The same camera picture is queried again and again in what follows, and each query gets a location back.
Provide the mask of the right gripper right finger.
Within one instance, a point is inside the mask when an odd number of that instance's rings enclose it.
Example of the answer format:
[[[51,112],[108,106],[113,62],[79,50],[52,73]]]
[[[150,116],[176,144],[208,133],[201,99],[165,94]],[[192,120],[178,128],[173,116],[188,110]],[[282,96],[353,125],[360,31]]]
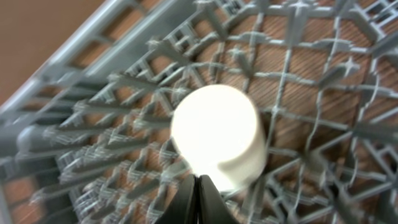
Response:
[[[239,224],[208,175],[201,175],[198,178],[198,222],[200,224]]]

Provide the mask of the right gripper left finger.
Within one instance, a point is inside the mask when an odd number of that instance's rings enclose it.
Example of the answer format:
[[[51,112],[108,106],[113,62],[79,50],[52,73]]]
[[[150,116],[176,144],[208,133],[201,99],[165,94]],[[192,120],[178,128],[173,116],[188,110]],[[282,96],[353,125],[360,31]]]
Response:
[[[166,211],[155,224],[197,224],[197,206],[197,177],[190,174],[184,178]]]

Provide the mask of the small white cup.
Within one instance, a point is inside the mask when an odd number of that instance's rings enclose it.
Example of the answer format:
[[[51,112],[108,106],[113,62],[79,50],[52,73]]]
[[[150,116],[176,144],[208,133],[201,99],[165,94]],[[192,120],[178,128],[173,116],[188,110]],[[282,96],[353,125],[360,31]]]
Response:
[[[174,111],[170,137],[192,172],[209,176],[220,192],[249,186],[267,164],[259,110],[246,93],[229,85],[188,94]]]

